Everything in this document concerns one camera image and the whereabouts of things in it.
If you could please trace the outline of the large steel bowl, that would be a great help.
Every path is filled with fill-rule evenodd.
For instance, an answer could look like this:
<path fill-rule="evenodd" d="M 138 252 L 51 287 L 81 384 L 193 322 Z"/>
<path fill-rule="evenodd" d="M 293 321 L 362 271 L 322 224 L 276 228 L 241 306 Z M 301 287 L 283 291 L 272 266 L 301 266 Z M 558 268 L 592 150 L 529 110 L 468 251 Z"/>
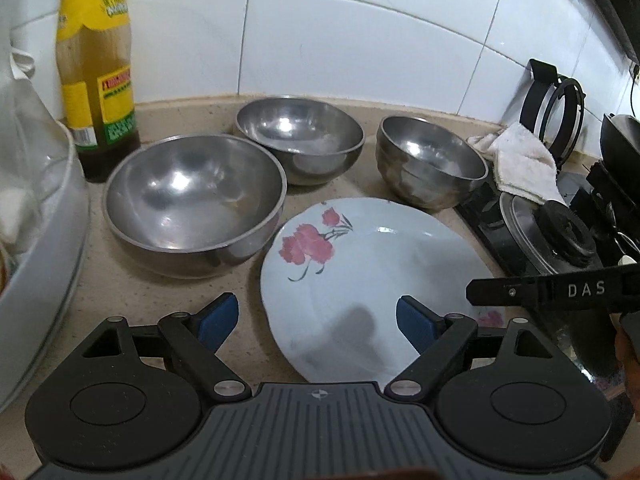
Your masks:
<path fill-rule="evenodd" d="M 280 162 L 249 140 L 173 136 L 113 170 L 102 211 L 115 242 L 138 266 L 170 278 L 209 278 L 268 244 L 287 190 Z"/>

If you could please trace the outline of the medium steel bowl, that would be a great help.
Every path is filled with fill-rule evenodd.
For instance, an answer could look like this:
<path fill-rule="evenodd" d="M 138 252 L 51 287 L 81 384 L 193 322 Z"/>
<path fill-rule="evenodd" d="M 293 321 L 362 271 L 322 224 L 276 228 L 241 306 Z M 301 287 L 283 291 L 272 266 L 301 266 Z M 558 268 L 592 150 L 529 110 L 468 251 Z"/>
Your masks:
<path fill-rule="evenodd" d="M 234 131 L 261 145 L 283 166 L 292 185 L 329 183 L 354 166 L 366 135 L 339 108 L 297 96 L 268 96 L 246 103 Z"/>

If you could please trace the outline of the steel pot lid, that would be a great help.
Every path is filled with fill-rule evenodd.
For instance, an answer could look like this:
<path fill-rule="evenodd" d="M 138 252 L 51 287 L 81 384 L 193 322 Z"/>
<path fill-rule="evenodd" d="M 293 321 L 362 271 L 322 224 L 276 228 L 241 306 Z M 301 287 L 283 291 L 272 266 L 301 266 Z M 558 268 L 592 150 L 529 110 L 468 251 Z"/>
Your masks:
<path fill-rule="evenodd" d="M 589 229 L 566 205 L 553 200 L 538 205 L 502 193 L 499 206 L 516 246 L 538 273 L 563 274 L 602 268 Z"/>

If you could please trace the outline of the white floral plate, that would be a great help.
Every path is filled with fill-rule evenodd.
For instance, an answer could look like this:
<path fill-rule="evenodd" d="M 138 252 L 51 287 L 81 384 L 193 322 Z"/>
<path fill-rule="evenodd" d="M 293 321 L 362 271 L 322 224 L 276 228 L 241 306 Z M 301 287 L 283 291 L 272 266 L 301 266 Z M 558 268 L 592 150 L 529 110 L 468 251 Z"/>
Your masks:
<path fill-rule="evenodd" d="M 379 198 L 338 198 L 285 223 L 262 264 L 260 296 L 285 359 L 307 382 L 386 385 L 418 354 L 396 322 L 408 295 L 439 315 L 506 325 L 465 287 L 490 271 L 457 233 Z"/>

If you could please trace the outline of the white dish cloth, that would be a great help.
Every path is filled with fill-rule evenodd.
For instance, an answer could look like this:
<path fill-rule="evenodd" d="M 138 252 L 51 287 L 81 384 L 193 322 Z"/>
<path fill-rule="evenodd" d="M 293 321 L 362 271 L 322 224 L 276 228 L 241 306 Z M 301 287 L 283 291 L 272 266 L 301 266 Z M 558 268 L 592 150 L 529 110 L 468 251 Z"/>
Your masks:
<path fill-rule="evenodd" d="M 543 205 L 549 200 L 565 204 L 556 184 L 551 153 L 528 129 L 514 122 L 499 132 L 470 136 L 466 143 L 492 163 L 500 192 Z"/>

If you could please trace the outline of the black wok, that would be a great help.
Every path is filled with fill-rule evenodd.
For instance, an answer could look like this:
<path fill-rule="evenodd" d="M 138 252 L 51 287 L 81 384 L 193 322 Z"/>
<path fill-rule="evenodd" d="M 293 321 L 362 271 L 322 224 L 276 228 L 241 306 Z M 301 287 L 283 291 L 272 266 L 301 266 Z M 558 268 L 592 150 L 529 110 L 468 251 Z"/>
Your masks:
<path fill-rule="evenodd" d="M 602 159 L 608 169 L 639 166 L 639 121 L 631 115 L 604 115 L 600 133 Z"/>

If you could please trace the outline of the small steel bowl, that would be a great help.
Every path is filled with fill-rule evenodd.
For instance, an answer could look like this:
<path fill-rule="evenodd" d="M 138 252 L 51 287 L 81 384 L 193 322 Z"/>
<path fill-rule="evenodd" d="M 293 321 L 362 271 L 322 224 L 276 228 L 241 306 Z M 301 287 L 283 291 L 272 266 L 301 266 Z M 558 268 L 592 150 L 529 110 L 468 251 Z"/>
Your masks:
<path fill-rule="evenodd" d="M 381 120 L 375 159 L 392 192 L 428 212 L 459 205 L 489 174 L 486 160 L 465 140 L 414 116 L 393 115 Z"/>

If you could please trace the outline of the white round tray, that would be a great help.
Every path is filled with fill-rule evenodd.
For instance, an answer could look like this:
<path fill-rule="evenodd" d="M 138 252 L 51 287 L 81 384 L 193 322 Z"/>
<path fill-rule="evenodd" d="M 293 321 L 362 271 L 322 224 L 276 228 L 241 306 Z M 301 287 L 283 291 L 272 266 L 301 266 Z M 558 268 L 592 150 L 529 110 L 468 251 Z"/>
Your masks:
<path fill-rule="evenodd" d="M 8 281 L 1 291 L 1 407 L 35 373 L 75 290 L 90 223 L 90 200 L 68 130 L 70 151 L 60 188 L 47 201 L 46 221 L 29 252 L 12 258 L 1 245 Z"/>

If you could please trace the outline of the clear plastic bag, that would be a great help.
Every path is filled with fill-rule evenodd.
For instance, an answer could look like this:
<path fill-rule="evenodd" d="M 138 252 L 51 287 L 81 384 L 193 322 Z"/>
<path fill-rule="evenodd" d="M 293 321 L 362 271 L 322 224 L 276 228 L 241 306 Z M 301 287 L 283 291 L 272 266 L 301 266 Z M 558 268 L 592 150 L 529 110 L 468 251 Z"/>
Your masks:
<path fill-rule="evenodd" d="M 67 166 L 63 128 L 43 105 L 11 51 L 1 57 L 1 245 L 21 259 L 46 221 L 47 201 Z"/>

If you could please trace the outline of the yellow label oil bottle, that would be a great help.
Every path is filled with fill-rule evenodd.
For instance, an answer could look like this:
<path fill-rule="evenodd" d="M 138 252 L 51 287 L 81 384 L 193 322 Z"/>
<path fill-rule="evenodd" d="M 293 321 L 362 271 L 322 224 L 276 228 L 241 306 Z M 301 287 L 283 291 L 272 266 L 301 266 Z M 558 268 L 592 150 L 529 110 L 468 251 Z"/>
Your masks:
<path fill-rule="evenodd" d="M 127 0 L 61 0 L 55 56 L 85 178 L 103 182 L 140 148 Z"/>

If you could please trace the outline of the black round wall rack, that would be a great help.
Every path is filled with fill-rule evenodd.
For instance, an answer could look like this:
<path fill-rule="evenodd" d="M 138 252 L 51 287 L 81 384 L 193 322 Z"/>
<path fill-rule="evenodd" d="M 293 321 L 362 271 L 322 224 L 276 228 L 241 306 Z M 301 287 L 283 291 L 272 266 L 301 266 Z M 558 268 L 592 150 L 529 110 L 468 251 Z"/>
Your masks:
<path fill-rule="evenodd" d="M 570 158 L 582 131 L 586 95 L 575 78 L 549 63 L 531 58 L 533 75 L 518 121 L 550 152 L 556 170 Z"/>

